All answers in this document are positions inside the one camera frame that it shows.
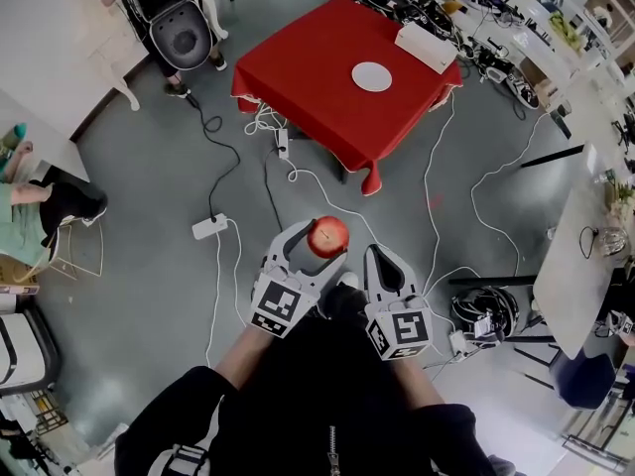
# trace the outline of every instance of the person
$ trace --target person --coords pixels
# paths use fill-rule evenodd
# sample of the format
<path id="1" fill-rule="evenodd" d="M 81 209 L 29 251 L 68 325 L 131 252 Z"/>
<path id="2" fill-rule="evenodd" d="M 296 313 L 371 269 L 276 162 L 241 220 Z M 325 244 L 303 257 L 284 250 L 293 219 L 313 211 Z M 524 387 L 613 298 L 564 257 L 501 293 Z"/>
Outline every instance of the person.
<path id="1" fill-rule="evenodd" d="M 595 21 L 597 21 L 600 27 L 604 30 L 608 30 L 613 24 L 612 12 L 613 6 L 611 4 L 606 4 L 606 8 L 598 5 L 593 8 L 593 18 L 595 18 Z"/>
<path id="2" fill-rule="evenodd" d="M 210 475 L 494 476 L 471 410 L 445 404 L 417 359 L 379 358 L 358 284 L 344 274 L 284 339 L 247 325 L 214 370 L 172 383 L 118 437 L 117 476 L 192 474 L 160 455 L 204 438 Z"/>
<path id="3" fill-rule="evenodd" d="M 58 228 L 67 217 L 91 225 L 106 211 L 105 195 L 92 199 L 69 183 L 42 186 L 13 183 L 33 143 L 22 141 L 0 178 L 0 252 L 32 267 L 43 267 L 55 247 Z"/>
<path id="4" fill-rule="evenodd" d="M 117 0 L 100 1 L 105 7 L 111 7 Z M 150 36 L 149 24 L 137 17 L 136 13 L 128 4 L 127 0 L 121 0 L 121 3 L 126 10 L 130 25 L 137 34 L 137 37 L 148 51 L 148 55 L 150 56 L 152 61 L 157 64 L 159 70 L 167 80 L 167 83 L 164 85 L 164 91 L 166 92 L 166 94 L 173 97 L 186 98 L 189 93 L 188 87 L 185 83 L 183 83 L 183 79 L 179 70 L 171 65 L 163 57 L 163 55 L 159 53 L 159 50 L 155 46 L 155 43 Z M 212 49 L 209 53 L 209 61 L 214 65 L 216 70 L 225 70 L 227 68 L 227 62 L 225 61 L 225 58 L 218 48 L 218 38 L 212 30 L 210 30 L 210 32 L 212 38 Z"/>

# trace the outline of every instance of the power strip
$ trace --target power strip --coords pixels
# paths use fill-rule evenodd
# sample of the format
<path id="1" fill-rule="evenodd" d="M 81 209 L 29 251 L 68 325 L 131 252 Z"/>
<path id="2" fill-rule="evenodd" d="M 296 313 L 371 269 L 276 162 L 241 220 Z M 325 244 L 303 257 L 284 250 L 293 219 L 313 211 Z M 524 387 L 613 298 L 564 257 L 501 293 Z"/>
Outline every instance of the power strip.
<path id="1" fill-rule="evenodd" d="M 207 238 L 212 234 L 219 233 L 223 229 L 227 229 L 227 217 L 219 213 L 215 216 L 216 221 L 212 221 L 211 218 L 206 218 L 205 220 L 195 224 L 191 227 L 191 232 L 194 235 L 194 239 L 202 240 L 203 238 Z"/>
<path id="2" fill-rule="evenodd" d="M 287 129 L 278 131 L 278 157 L 283 161 L 289 159 L 289 131 Z"/>

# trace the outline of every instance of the person sitting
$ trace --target person sitting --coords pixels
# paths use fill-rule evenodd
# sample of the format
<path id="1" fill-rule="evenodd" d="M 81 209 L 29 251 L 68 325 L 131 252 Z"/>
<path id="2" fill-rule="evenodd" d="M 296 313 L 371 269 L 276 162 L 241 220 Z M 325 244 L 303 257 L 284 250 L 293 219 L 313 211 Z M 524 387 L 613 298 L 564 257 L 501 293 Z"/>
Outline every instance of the person sitting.
<path id="1" fill-rule="evenodd" d="M 0 252 L 32 267 L 51 258 L 58 228 L 69 216 L 91 225 L 106 211 L 107 197 L 92 199 L 70 183 L 46 187 L 13 183 L 20 163 L 33 152 L 33 143 L 21 142 L 0 178 Z"/>

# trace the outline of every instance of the black office chair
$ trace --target black office chair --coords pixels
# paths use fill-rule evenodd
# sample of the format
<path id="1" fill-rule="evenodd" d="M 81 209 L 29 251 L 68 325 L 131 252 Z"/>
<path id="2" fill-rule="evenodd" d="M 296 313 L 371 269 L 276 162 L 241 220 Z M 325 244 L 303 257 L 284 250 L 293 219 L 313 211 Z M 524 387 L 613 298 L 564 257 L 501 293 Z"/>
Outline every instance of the black office chair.
<path id="1" fill-rule="evenodd" d="M 553 384 L 545 383 L 529 374 L 523 373 L 523 375 L 535 383 L 556 391 L 560 398 L 572 408 L 590 411 L 599 408 L 615 382 L 615 369 L 608 355 L 600 354 L 587 358 L 582 349 L 575 359 L 570 360 L 558 346 L 550 344 L 550 347 L 558 349 L 558 353 L 551 362 L 541 360 L 516 347 L 514 351 L 549 367 Z"/>
<path id="2" fill-rule="evenodd" d="M 611 122 L 611 125 L 617 129 L 617 132 L 619 132 L 619 141 L 617 142 L 617 146 L 624 142 L 626 152 L 628 153 L 628 146 L 630 144 L 635 144 L 635 117 L 633 117 L 630 113 L 624 113 L 623 127 L 617 120 Z"/>

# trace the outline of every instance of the white box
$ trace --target white box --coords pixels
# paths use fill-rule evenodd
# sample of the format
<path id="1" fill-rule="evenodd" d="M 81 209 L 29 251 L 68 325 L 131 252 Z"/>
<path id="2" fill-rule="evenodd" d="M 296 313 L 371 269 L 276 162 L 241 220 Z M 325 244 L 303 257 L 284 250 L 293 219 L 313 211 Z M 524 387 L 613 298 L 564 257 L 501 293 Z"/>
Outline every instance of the white box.
<path id="1" fill-rule="evenodd" d="M 395 44 L 439 74 L 447 69 L 458 53 L 450 41 L 438 39 L 416 23 L 403 27 Z"/>

